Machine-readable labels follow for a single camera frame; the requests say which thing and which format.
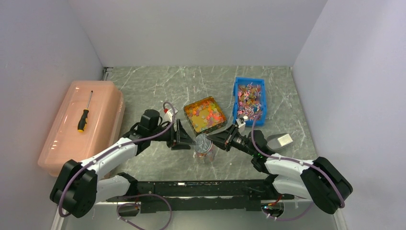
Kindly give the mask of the clear round lid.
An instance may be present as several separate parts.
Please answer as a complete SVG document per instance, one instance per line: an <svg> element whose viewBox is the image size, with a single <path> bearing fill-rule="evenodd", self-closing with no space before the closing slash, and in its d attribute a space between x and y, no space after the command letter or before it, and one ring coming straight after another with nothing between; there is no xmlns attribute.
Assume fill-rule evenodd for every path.
<svg viewBox="0 0 406 230"><path fill-rule="evenodd" d="M201 133L195 137L194 150L196 153L204 154L211 151L213 144L212 141L209 140L207 137L208 135L205 133Z"/></svg>

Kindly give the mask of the clear plastic cup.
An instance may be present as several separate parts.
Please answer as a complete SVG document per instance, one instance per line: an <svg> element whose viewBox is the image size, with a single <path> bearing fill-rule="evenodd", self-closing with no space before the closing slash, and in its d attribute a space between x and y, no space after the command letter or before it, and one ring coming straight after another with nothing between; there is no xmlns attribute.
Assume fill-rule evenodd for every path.
<svg viewBox="0 0 406 230"><path fill-rule="evenodd" d="M194 157L198 160L200 160L203 163L210 163L213 162L215 159L215 151L214 150L208 150L204 153L200 153L195 151L194 152Z"/></svg>

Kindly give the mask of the metal scoop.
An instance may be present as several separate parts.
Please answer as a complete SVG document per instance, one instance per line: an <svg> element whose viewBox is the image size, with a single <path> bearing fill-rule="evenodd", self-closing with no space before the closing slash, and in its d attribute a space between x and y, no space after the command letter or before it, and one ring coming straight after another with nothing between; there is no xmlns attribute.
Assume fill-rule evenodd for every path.
<svg viewBox="0 0 406 230"><path fill-rule="evenodd" d="M267 147L272 151L281 150L293 143L288 133L275 134L267 137Z"/></svg>

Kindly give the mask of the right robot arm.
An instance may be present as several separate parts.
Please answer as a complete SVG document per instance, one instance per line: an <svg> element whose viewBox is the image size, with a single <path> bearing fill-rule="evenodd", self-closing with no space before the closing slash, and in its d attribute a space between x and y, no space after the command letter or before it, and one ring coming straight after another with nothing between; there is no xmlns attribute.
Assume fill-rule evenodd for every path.
<svg viewBox="0 0 406 230"><path fill-rule="evenodd" d="M300 160L282 156L268 147L262 131L253 129L243 136L236 125L207 137L218 148L235 148L252 156L251 163L270 182L264 185L264 194L270 199L280 194L294 195L311 200L320 210L334 214L345 206L352 194L349 181L324 157Z"/></svg>

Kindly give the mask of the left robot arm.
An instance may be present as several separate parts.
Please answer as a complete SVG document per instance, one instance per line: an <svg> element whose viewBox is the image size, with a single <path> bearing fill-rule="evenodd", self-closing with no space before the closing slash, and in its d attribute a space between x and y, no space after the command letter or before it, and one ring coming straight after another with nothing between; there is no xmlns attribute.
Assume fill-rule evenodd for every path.
<svg viewBox="0 0 406 230"><path fill-rule="evenodd" d="M140 121L116 143L88 159L68 160L62 166L50 192L50 200L58 205L60 215L83 217L94 204L113 197L134 200L139 194L137 179L124 172L108 179L105 176L139 155L152 141L165 142L171 150L189 150L195 145L179 119L163 121L159 111L145 110Z"/></svg>

